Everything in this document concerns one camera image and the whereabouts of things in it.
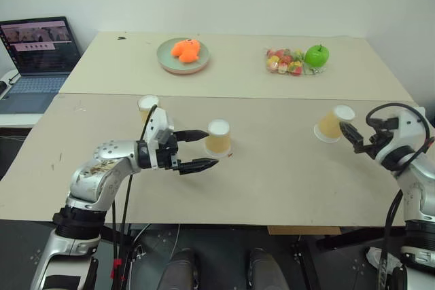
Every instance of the white paper cup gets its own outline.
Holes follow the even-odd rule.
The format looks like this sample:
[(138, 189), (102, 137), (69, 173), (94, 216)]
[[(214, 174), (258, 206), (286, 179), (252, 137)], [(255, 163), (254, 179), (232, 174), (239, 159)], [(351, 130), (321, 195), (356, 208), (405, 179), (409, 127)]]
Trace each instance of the white paper cup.
[(137, 106), (139, 108), (139, 112), (141, 113), (143, 124), (147, 121), (148, 114), (150, 113), (153, 105), (159, 106), (158, 97), (155, 95), (145, 95), (137, 101)]
[(205, 151), (214, 158), (223, 158), (231, 151), (230, 124), (223, 119), (214, 119), (208, 127)]
[(335, 143), (341, 138), (340, 122), (351, 122), (355, 112), (347, 105), (337, 105), (314, 126), (315, 136), (323, 142)]

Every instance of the plate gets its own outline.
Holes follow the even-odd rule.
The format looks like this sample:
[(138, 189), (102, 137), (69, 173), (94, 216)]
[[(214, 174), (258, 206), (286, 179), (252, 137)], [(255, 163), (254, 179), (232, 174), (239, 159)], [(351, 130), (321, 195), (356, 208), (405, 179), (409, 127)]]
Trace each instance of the plate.
[(174, 74), (193, 74), (203, 69), (210, 59), (210, 53), (205, 44), (199, 42), (201, 48), (199, 50), (199, 59), (194, 62), (184, 63), (178, 60), (178, 57), (171, 55), (173, 46), (180, 41), (189, 39), (188, 37), (178, 37), (163, 42), (157, 49), (157, 59), (160, 65), (170, 73)]

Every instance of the white table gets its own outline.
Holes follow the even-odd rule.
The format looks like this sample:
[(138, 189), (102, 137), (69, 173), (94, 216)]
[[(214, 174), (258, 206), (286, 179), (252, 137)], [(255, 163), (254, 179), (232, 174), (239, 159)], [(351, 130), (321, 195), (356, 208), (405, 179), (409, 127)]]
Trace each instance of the white table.
[[(0, 96), (0, 101), (6, 92), (12, 87), (8, 84), (9, 78), (13, 78), (17, 74), (16, 69), (8, 71), (0, 80), (7, 84), (7, 89)], [(17, 76), (13, 82), (18, 81), (20, 76)], [(14, 113), (14, 114), (0, 114), (0, 128), (32, 128), (41, 119), (40, 113)]]
[[(160, 67), (157, 48), (175, 37), (195, 37), (208, 47), (206, 69), (179, 76)], [(319, 43), (330, 51), (323, 75), (289, 77), (266, 71), (267, 48), (306, 50)], [(60, 93), (412, 101), (368, 42), (352, 37), (100, 32)]]
[[(0, 219), (51, 219), (63, 205), (74, 170), (91, 159), (96, 146), (137, 139), (138, 98), (58, 94), (0, 182)], [(208, 121), (224, 116), (232, 126), (233, 155), (192, 175), (142, 171), (134, 178), (128, 222), (383, 225), (398, 190), (394, 178), (366, 154), (354, 154), (347, 140), (327, 144), (313, 134), (312, 126), (338, 101), (187, 96), (160, 101), (176, 130), (205, 129)], [(380, 103), (344, 103), (355, 109), (359, 131), (370, 136), (363, 113)], [(301, 106), (307, 113), (300, 113)], [(180, 143), (179, 154), (183, 161), (207, 156), (203, 142)], [(116, 198), (119, 207), (125, 190), (126, 182)], [(43, 200), (31, 204), (35, 194)], [(117, 213), (120, 219), (122, 211)], [(395, 224), (401, 223), (400, 211)]]

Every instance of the black cable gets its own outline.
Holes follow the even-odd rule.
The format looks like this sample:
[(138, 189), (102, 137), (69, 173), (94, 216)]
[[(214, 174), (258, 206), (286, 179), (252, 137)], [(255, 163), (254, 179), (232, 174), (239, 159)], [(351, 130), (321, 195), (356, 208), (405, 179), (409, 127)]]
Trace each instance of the black cable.
[(143, 136), (145, 135), (145, 131), (147, 129), (148, 126), (148, 122), (150, 121), (151, 115), (153, 114), (153, 112), (155, 112), (155, 110), (157, 109), (157, 105), (153, 105), (150, 109), (150, 112), (148, 113), (147, 119), (145, 121), (145, 125), (143, 125), (143, 129), (142, 129), (142, 133), (141, 133), (141, 138), (140, 140), (143, 139)]
[[(111, 232), (114, 244), (114, 262), (118, 258), (118, 246), (116, 245), (116, 206), (115, 201), (111, 204)], [(114, 264), (114, 281), (112, 284), (112, 289), (118, 290), (118, 268)]]
[[(128, 249), (128, 252), (127, 252), (127, 255), (126, 255), (126, 264), (124, 265), (124, 271), (123, 271), (123, 273), (122, 273), (122, 276), (121, 276), (121, 280), (122, 281), (124, 281), (124, 280), (128, 280), (127, 278), (126, 278), (126, 275), (127, 275), (127, 266), (128, 266), (128, 264), (127, 264), (127, 261), (128, 260), (130, 260), (132, 257), (131, 257), (131, 255), (133, 254), (133, 250), (137, 247), (136, 245), (137, 245), (137, 243), (140, 241), (140, 237), (141, 237), (141, 235), (142, 235), (142, 233), (144, 233), (149, 227), (151, 226), (151, 223), (149, 223), (149, 224), (147, 224), (144, 228), (142, 228), (141, 230), (140, 230), (140, 232), (138, 233), (138, 235), (136, 236), (136, 238), (134, 239), (134, 241), (133, 241), (133, 243), (132, 243), (132, 245), (130, 246), (130, 248)], [(124, 290), (125, 288), (126, 288), (126, 285), (127, 285), (127, 283), (125, 282), (125, 283), (121, 283), (121, 290)]]
[(399, 103), (399, 102), (391, 102), (391, 103), (385, 103), (384, 105), (379, 105), (378, 107), (374, 108), (372, 111), (370, 111), (369, 113), (367, 113), (366, 115), (366, 123), (370, 126), (370, 127), (374, 127), (370, 121), (370, 118), (372, 117), (372, 115), (384, 108), (388, 108), (388, 107), (402, 107), (405, 109), (408, 109), (409, 111), (411, 111), (412, 113), (414, 113), (418, 118), (420, 118), (420, 122), (423, 123), (424, 126), (424, 130), (426, 133), (426, 139), (428, 139), (430, 137), (430, 129), (429, 129), (429, 124), (426, 121), (426, 118), (420, 113), (418, 112), (418, 110), (416, 110), (416, 108), (413, 108), (410, 105), (405, 105), (404, 103)]
[(15, 77), (17, 77), (18, 75), (20, 75), (20, 73), (15, 74), (14, 76), (12, 76), (11, 78), (9, 78), (8, 84), (9, 85), (14, 85), (15, 83), (12, 83), (12, 81), (14, 80)]
[[(139, 139), (140, 141), (143, 139), (143, 136), (145, 135), (145, 131), (147, 129), (148, 122), (150, 121), (150, 117), (153, 114), (153, 112), (156, 110), (156, 108), (157, 108), (157, 105), (153, 105), (151, 107), (151, 109), (150, 109), (150, 112), (148, 113), (147, 119), (146, 119), (145, 124), (143, 125), (143, 128), (142, 128), (142, 133), (141, 133), (141, 136), (140, 136), (140, 139)], [(119, 254), (118, 254), (119, 258), (123, 258), (123, 254), (124, 254), (125, 220), (126, 220), (126, 217), (127, 217), (128, 201), (130, 199), (130, 190), (131, 190), (132, 180), (133, 180), (133, 175), (130, 175), (130, 177), (128, 178), (127, 192), (126, 192), (125, 203), (124, 203), (124, 212), (122, 214), (122, 222), (121, 222), (121, 226), (120, 226), (120, 248), (119, 248)], [(125, 259), (122, 260), (123, 264), (127, 263), (126, 262), (127, 258), (128, 257), (125, 257)], [(116, 283), (117, 283), (117, 285), (120, 284), (120, 279), (119, 278), (116, 279)]]
[[(421, 153), (426, 153), (426, 151), (429, 149), (430, 145), (432, 145), (432, 143), (434, 142), (434, 137), (430, 136), (430, 128), (429, 128), (429, 124), (426, 120), (426, 118), (420, 113), (418, 112), (418, 110), (416, 110), (415, 108), (409, 106), (409, 105), (405, 105), (404, 103), (386, 103), (384, 105), (380, 105), (376, 108), (374, 108), (372, 111), (370, 111), (369, 113), (367, 113), (366, 116), (366, 123), (371, 126), (374, 127), (373, 124), (370, 121), (371, 116), (384, 108), (387, 107), (402, 107), (405, 109), (408, 109), (409, 111), (411, 111), (412, 113), (414, 113), (418, 118), (419, 118), (419, 122), (421, 122), (424, 126), (425, 129), (425, 141), (423, 143), (423, 145), (411, 156), (411, 158), (409, 160), (407, 160), (401, 167), (400, 170), (394, 175), (395, 178), (397, 179), (411, 164), (411, 162), (413, 160), (415, 160), (415, 158), (417, 158)], [(379, 260), (379, 269), (378, 269), (378, 275), (377, 275), (377, 289), (378, 290), (384, 290), (385, 288), (385, 284), (387, 282), (387, 265), (388, 265), (388, 241), (389, 241), (389, 235), (391, 232), (391, 228), (393, 226), (393, 222), (394, 222), (394, 217), (396, 216), (397, 210), (400, 206), (400, 202), (402, 200), (403, 197), (403, 193), (402, 190), (399, 190), (398, 193), (396, 194), (396, 197), (393, 199), (393, 202), (391, 203), (389, 210), (388, 210), (388, 214), (387, 214), (387, 218), (385, 219), (385, 228), (384, 228), (384, 235), (383, 235), (383, 242), (382, 242), (382, 250), (381, 250), (381, 257)]]

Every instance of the floor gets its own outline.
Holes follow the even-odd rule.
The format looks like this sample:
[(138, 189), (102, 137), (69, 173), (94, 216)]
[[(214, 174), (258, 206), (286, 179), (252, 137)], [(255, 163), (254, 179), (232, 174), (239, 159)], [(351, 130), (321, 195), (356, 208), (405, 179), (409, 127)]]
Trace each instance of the floor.
[[(13, 160), (20, 142), (0, 139), (0, 176)], [(133, 265), (131, 289), (151, 289), (167, 264), (176, 239), (176, 225), (152, 225), (141, 238), (146, 254)], [(28, 289), (51, 228), (31, 221), (0, 220), (0, 289)], [(380, 242), (321, 252), (315, 246), (319, 237), (302, 236), (310, 246), (321, 289), (374, 289), (376, 270), (366, 263), (364, 249)], [(304, 290), (300, 266), (290, 250), (295, 236), (269, 236), (266, 228), (194, 230), (182, 228), (176, 250), (194, 249), (201, 261), (201, 289), (246, 289), (245, 258), (254, 247), (262, 247), (277, 260), (293, 290)], [(391, 251), (397, 253), (400, 239), (392, 238)], [(112, 246), (102, 242), (95, 255), (99, 260), (96, 290), (111, 287)]]

